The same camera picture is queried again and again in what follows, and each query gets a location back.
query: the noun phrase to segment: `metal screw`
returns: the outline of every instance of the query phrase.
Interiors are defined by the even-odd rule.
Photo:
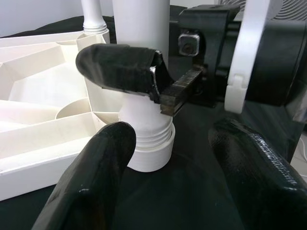
[[[192,44],[187,43],[183,46],[182,51],[186,54],[193,54],[194,53],[194,47]]]

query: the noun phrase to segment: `white pvc pipe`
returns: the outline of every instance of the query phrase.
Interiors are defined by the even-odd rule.
[[[117,43],[160,50],[167,65],[169,0],[113,0],[113,10]],[[149,97],[126,94],[119,118],[137,137],[128,166],[140,172],[165,166],[175,137],[172,117],[161,114]]]
[[[118,44],[158,49],[168,63],[169,0],[113,0]]]
[[[98,35],[108,31],[102,18],[99,0],[81,0],[84,14],[83,29],[87,35]]]

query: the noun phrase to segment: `fan grille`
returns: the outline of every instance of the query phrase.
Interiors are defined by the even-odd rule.
[[[244,10],[246,0],[220,0],[222,5],[238,5]],[[275,20],[300,20],[307,19],[306,0],[283,0],[283,6],[279,13],[273,17]]]

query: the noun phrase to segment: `white wall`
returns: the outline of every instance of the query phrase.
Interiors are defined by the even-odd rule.
[[[192,7],[215,0],[170,0],[172,5]],[[113,15],[112,0],[100,0],[102,14]],[[0,37],[34,30],[43,25],[81,16],[81,0],[0,0]]]

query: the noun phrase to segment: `glossy black rubber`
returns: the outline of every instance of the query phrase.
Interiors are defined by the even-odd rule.
[[[146,95],[155,103],[174,82],[162,54],[148,48],[93,44],[78,53],[76,66],[83,76],[104,89]]]
[[[307,228],[307,184],[259,133],[224,119],[209,142],[246,229]]]
[[[32,230],[110,229],[135,143],[127,123],[102,128],[62,175]]]

